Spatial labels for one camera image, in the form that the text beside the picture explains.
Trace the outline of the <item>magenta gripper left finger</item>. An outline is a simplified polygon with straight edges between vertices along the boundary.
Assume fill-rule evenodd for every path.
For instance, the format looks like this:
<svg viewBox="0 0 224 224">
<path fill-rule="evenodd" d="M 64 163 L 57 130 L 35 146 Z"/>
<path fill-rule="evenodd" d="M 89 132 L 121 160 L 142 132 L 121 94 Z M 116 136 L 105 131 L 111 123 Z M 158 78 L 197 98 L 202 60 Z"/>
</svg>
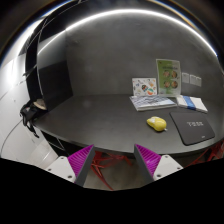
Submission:
<svg viewBox="0 0 224 224">
<path fill-rule="evenodd" d="M 58 157 L 46 168 L 46 171 L 78 186 L 83 186 L 94 156 L 94 146 L 90 145 L 68 157 Z"/>
</svg>

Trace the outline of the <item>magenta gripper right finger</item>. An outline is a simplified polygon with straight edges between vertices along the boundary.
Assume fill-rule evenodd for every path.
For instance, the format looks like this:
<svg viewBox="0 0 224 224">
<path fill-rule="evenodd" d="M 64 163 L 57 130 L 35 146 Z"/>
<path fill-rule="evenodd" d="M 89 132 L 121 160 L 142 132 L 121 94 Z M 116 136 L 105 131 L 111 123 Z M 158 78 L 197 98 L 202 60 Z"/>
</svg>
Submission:
<svg viewBox="0 0 224 224">
<path fill-rule="evenodd" d="M 146 183 L 152 183 L 182 169 L 170 155 L 162 155 L 141 145 L 134 145 L 134 156 Z"/>
</svg>

